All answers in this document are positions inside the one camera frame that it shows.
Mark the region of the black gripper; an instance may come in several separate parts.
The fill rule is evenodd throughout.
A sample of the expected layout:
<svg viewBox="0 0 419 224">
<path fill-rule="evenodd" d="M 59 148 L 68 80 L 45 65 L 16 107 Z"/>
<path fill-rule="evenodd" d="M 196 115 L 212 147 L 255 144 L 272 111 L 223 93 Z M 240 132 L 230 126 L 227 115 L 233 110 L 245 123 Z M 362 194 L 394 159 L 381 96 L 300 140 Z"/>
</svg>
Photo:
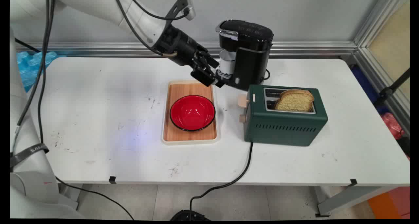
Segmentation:
<svg viewBox="0 0 419 224">
<path fill-rule="evenodd" d="M 162 54 L 177 53 L 169 59 L 180 66 L 192 67 L 191 76 L 205 86 L 215 85 L 221 88 L 225 81 L 211 69 L 219 67 L 219 62 L 208 53 L 208 50 L 198 44 L 193 38 L 180 29 L 168 25 L 156 42 L 156 50 Z"/>
</svg>

